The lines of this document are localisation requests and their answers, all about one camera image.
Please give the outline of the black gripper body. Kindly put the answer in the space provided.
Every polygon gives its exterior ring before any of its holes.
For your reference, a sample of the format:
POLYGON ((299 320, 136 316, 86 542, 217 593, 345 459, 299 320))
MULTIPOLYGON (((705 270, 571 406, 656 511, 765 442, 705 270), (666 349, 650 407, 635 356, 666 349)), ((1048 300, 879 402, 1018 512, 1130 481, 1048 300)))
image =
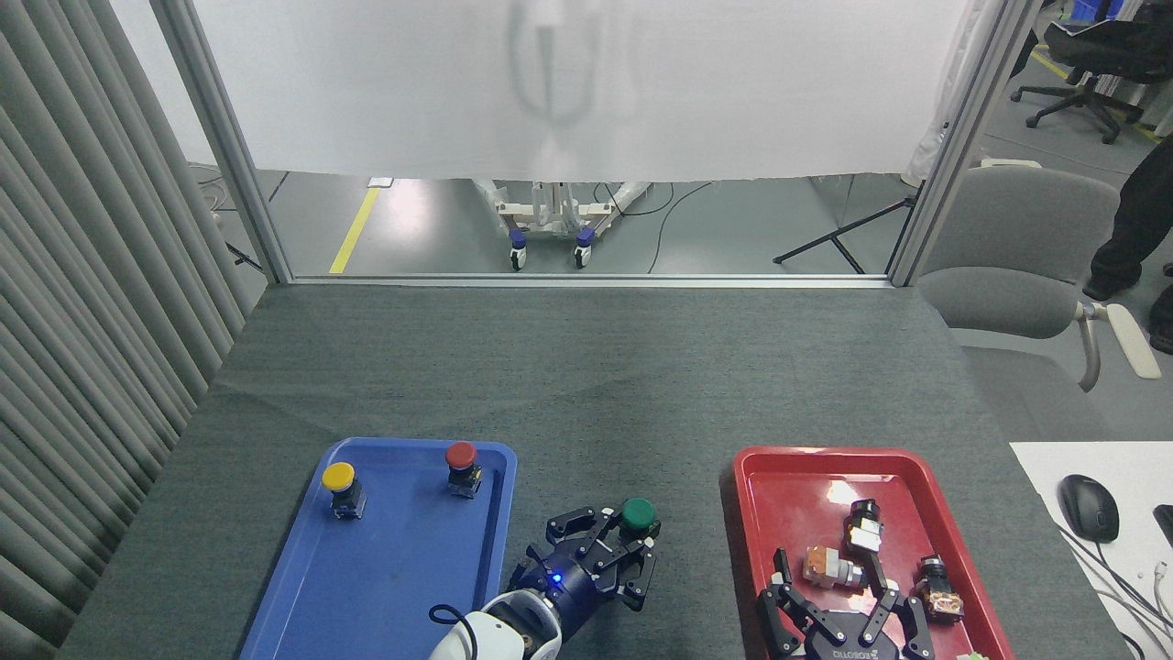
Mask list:
POLYGON ((541 556, 540 547, 526 547, 526 559, 511 572, 508 590, 531 590, 548 600, 556 613, 563 639, 572 638, 604 604, 586 569, 572 554, 552 550, 541 556))
POLYGON ((811 631, 811 659, 902 659, 891 638, 880 631, 872 642, 863 639, 869 618, 861 611, 825 611, 827 622, 838 627, 843 639, 822 628, 811 631))

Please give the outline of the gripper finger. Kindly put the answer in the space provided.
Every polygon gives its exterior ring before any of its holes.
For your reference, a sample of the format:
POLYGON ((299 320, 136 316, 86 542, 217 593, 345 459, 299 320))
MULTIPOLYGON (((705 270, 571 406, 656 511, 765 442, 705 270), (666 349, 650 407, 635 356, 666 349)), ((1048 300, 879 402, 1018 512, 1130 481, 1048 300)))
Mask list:
POLYGON ((557 545, 574 539, 575 547, 589 550, 594 542, 601 542, 611 552, 624 544, 619 522, 615 506, 579 506, 545 522, 545 543, 557 545))
POLYGON ((773 566, 766 588, 758 594, 768 655, 793 656, 799 651, 809 655, 814 642, 829 642, 834 647, 845 644, 845 633, 828 611, 818 607, 795 587, 784 547, 774 551, 773 566))
POLYGON ((861 632, 863 646, 872 649, 879 642, 884 622, 895 611, 904 631, 904 648, 902 648, 904 656, 935 659, 936 652, 927 630, 925 606, 918 598, 906 596, 900 588, 889 588, 879 553, 862 552, 861 563, 872 596, 876 600, 861 632))
POLYGON ((656 569, 655 547, 652 535, 624 543, 595 543, 595 592, 629 610, 642 611, 656 569))

